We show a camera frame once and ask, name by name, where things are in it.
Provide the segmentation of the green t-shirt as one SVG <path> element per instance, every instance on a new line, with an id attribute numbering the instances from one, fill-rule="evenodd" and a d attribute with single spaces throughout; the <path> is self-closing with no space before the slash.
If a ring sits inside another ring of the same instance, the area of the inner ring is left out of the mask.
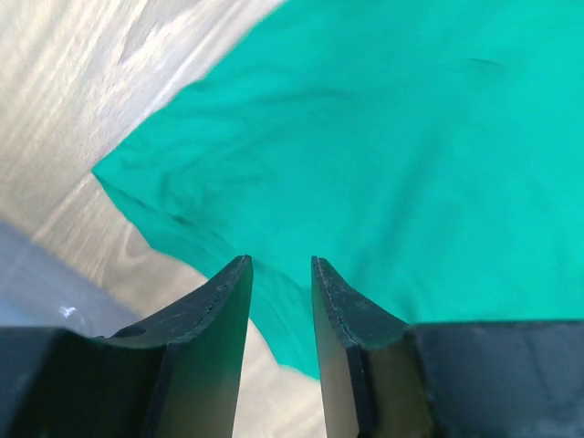
<path id="1" fill-rule="evenodd" d="M 288 1 L 94 167 L 150 246 L 255 269 L 318 376 L 310 260 L 407 322 L 583 315 L 583 4 Z"/>

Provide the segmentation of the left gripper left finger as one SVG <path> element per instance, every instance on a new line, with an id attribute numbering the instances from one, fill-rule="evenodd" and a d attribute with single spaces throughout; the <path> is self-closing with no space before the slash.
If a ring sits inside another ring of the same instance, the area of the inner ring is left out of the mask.
<path id="1" fill-rule="evenodd" d="M 109 338 L 1 330 L 4 437 L 229 437 L 254 270 L 239 256 L 202 287 Z"/>

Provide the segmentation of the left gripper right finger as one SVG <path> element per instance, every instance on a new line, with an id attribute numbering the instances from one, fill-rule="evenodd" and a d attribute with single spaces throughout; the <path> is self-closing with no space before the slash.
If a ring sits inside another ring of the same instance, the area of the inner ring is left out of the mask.
<path id="1" fill-rule="evenodd" d="M 311 262 L 330 437 L 580 437 L 583 324 L 410 325 Z"/>

